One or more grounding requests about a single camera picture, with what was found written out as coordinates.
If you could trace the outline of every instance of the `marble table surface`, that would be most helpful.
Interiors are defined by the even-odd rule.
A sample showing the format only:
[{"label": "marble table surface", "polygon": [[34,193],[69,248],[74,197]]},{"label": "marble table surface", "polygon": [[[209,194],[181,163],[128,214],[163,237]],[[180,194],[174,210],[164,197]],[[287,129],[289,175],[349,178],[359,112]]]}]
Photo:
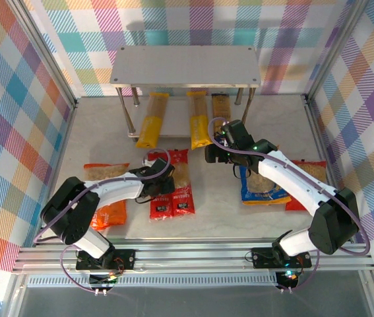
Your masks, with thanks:
[{"label": "marble table surface", "polygon": [[[131,99],[127,98],[126,103],[131,104]],[[290,159],[319,160],[300,96],[256,96],[246,127],[255,140],[268,139]],[[158,146],[188,149],[191,141],[161,138]],[[83,179],[82,167],[88,162],[129,162],[133,168],[139,167],[145,152],[127,137],[118,98],[83,98],[57,186],[70,176]],[[150,221],[149,204],[139,205],[131,200],[127,202],[127,223],[102,233],[112,238],[274,238],[311,223],[306,212],[285,212],[284,205],[244,206],[240,180],[233,176],[232,166],[207,164],[204,149],[190,151],[189,164],[195,215]]]}]

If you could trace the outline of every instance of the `plaid wall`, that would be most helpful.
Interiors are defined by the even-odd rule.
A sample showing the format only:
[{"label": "plaid wall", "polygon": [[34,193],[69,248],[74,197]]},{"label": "plaid wall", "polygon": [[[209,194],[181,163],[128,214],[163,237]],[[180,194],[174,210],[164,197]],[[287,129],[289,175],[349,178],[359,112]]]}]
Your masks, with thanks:
[{"label": "plaid wall", "polygon": [[32,241],[69,112],[0,0],[0,308],[19,248]]},{"label": "plaid wall", "polygon": [[26,0],[67,80],[82,96],[115,95],[108,83],[122,45],[254,45],[261,94],[303,93],[352,2]]},{"label": "plaid wall", "polygon": [[336,178],[358,193],[374,257],[374,0],[316,97]]}]

